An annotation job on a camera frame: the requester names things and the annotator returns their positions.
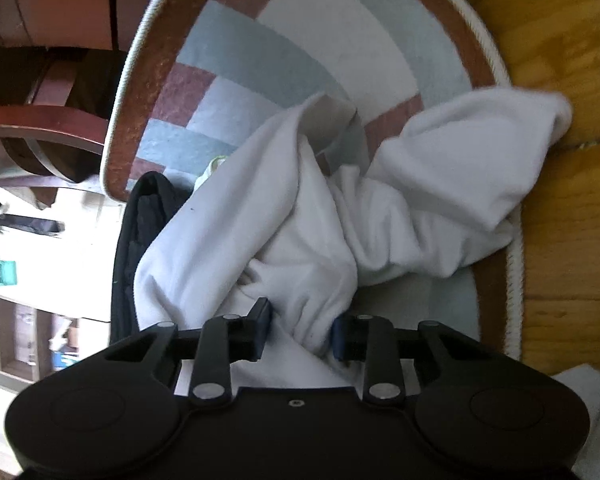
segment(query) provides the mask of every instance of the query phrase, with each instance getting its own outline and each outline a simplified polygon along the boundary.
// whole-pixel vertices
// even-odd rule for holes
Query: white rope trim
[[[122,106],[122,99],[126,92],[129,76],[133,71],[138,55],[146,41],[147,33],[153,24],[155,17],[158,15],[166,0],[151,0],[147,7],[138,31],[134,37],[131,49],[126,56],[125,66],[120,76],[120,83],[116,91],[116,100],[113,105],[113,112],[107,129],[107,137],[104,144],[104,152],[102,154],[102,163],[100,165],[100,186],[103,192],[109,197],[109,189],[107,189],[104,180],[105,168],[109,161],[109,152],[113,139],[113,132],[118,123],[118,115]],[[497,85],[511,86],[509,74],[506,66],[500,57],[498,48],[496,47],[493,38],[491,37],[486,26],[469,5],[467,0],[449,0],[458,10],[460,15],[474,33],[475,37],[486,56],[491,72]],[[522,352],[522,317],[523,317],[523,279],[524,279],[524,256],[523,256],[523,239],[522,239],[522,224],[520,222],[520,207],[517,207],[510,215],[510,221],[514,227],[513,240],[507,248],[507,325],[505,332],[504,350],[505,354],[513,359],[520,359]]]
[[[491,34],[467,0],[449,0],[475,34],[486,56],[497,85],[511,86],[507,67],[500,56]],[[504,352],[519,360],[522,355],[522,320],[524,286],[524,252],[520,206],[509,215],[513,225],[513,240],[507,247],[507,325]]]
[[[109,127],[107,128],[107,137],[104,141],[102,161],[100,163],[100,187],[102,188],[105,195],[112,200],[118,199],[111,196],[111,193],[107,188],[107,183],[105,182],[104,175],[105,168],[107,167],[107,164],[109,162],[111,143],[113,141],[113,132],[115,131],[116,126],[118,125],[118,115],[120,114],[123,96],[126,93],[126,86],[129,83],[129,77],[131,76],[131,73],[133,72],[133,69],[136,66],[136,61],[138,60],[140,51],[144,46],[144,42],[146,41],[149,29],[153,25],[156,16],[160,12],[166,1],[167,0],[151,0],[149,2],[149,5],[145,10],[144,15],[142,16],[142,20],[140,21],[140,25],[138,25],[138,31],[134,36],[134,40],[131,44],[131,48],[129,49],[129,53],[126,56],[125,65],[122,69],[122,74],[120,76],[120,82],[118,83],[118,89],[116,90],[116,99],[113,103],[111,119],[109,121]]]

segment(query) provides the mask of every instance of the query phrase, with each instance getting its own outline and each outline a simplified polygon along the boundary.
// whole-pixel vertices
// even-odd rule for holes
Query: white cloth
[[[582,480],[600,480],[600,372],[581,365],[554,377],[570,387],[589,410],[591,430],[573,471]]]
[[[267,346],[260,362],[232,365],[234,385],[349,384],[354,372],[323,356],[356,288],[408,272],[449,276],[507,245],[507,214],[571,120],[558,94],[474,91],[409,120],[366,175],[343,166],[325,178],[315,153],[354,113],[311,97],[218,168],[140,261],[141,329],[198,328],[266,296],[276,313]]]

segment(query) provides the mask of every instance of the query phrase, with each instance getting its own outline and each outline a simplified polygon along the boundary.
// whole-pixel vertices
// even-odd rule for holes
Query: black fabric
[[[177,189],[163,174],[155,171],[145,173],[131,191],[113,263],[110,344],[138,333],[134,303],[134,276],[138,263],[189,196],[190,192]]]

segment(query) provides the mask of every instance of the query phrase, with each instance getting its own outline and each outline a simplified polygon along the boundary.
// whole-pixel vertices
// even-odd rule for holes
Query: wooden floor
[[[513,83],[555,90],[573,126],[523,203],[523,361],[600,369],[600,0],[469,0]]]

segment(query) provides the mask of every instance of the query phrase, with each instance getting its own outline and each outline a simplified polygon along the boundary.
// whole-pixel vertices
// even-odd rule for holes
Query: yellow wooden floor
[[[469,0],[513,83],[557,90],[574,121],[523,203],[523,361],[600,369],[600,0]]]

